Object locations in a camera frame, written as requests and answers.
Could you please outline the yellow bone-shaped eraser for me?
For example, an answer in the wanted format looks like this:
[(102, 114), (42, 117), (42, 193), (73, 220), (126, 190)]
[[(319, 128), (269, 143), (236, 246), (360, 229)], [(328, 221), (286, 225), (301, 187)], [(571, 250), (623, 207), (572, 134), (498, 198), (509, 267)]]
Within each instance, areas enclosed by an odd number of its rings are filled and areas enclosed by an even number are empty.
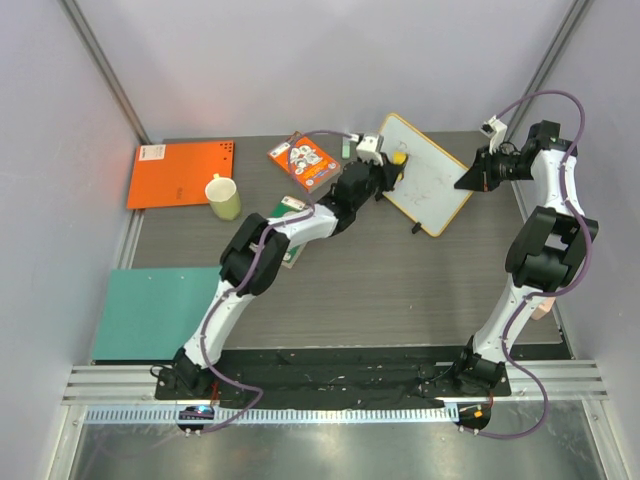
[(408, 155), (405, 152), (394, 152), (392, 157), (390, 158), (390, 162), (393, 165), (404, 165), (408, 159)]

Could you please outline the yellow framed whiteboard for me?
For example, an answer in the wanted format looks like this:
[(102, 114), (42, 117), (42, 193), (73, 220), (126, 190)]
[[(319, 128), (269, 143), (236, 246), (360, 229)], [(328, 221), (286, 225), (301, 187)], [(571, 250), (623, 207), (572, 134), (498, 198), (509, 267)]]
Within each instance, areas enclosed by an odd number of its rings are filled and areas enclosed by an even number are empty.
[(440, 236), (471, 196), (454, 187), (468, 168), (395, 113), (386, 117), (379, 134), (388, 157), (408, 156), (403, 178), (384, 197), (428, 235)]

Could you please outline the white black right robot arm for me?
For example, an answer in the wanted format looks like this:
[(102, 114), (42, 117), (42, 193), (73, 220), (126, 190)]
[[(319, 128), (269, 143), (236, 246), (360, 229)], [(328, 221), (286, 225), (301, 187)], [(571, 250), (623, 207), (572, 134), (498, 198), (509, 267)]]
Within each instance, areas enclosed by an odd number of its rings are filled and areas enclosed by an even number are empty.
[(498, 303), (454, 363), (451, 380), (464, 395), (488, 394), (502, 382), (515, 340), (543, 301), (572, 283), (587, 256), (587, 243), (599, 230), (577, 199), (577, 149), (561, 138), (559, 124), (534, 124), (521, 149), (502, 144), (506, 126), (497, 119), (482, 130), (490, 143), (477, 150), (455, 188), (491, 192), (504, 181), (531, 180), (539, 204), (509, 248), (507, 283)]

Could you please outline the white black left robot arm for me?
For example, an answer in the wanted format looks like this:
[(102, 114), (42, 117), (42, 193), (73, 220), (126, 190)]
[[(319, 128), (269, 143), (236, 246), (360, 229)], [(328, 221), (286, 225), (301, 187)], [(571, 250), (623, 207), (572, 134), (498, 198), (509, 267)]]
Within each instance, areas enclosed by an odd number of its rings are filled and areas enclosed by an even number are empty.
[(223, 251), (215, 295), (194, 335), (157, 375), (159, 399), (200, 399), (213, 389), (211, 367), (243, 311), (274, 282), (287, 251), (346, 230), (357, 211), (402, 179), (407, 156), (378, 165), (348, 163), (328, 193), (288, 217), (249, 215)]

